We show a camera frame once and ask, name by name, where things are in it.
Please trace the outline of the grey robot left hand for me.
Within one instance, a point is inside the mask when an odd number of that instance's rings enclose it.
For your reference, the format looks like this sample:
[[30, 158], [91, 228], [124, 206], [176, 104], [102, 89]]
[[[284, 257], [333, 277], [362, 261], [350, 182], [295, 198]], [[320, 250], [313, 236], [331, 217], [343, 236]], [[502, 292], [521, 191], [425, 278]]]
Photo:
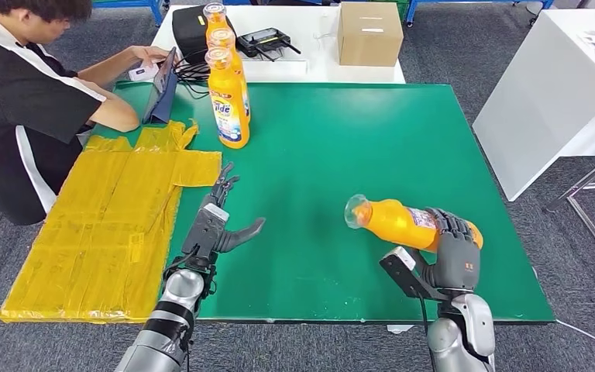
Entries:
[[265, 218], [257, 218], [250, 226], [236, 231], [229, 231], [225, 225], [229, 220], [230, 214], [225, 211], [224, 204], [233, 189], [234, 184], [239, 180], [238, 175], [229, 176], [229, 172], [234, 168], [233, 162], [228, 162], [221, 170], [211, 191], [204, 196], [200, 211], [205, 211], [206, 227], [205, 233], [211, 233], [215, 236], [215, 244], [212, 248], [217, 253], [228, 253], [237, 246], [251, 240], [260, 234], [266, 222]]

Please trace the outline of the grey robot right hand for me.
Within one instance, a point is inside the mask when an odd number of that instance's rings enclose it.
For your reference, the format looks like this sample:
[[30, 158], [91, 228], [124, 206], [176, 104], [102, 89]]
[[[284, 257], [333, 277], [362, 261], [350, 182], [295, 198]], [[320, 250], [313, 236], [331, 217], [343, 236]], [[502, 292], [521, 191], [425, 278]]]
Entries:
[[427, 264], [421, 278], [434, 288], [472, 291], [480, 278], [480, 247], [470, 223], [440, 208], [427, 208], [436, 226], [436, 261]]

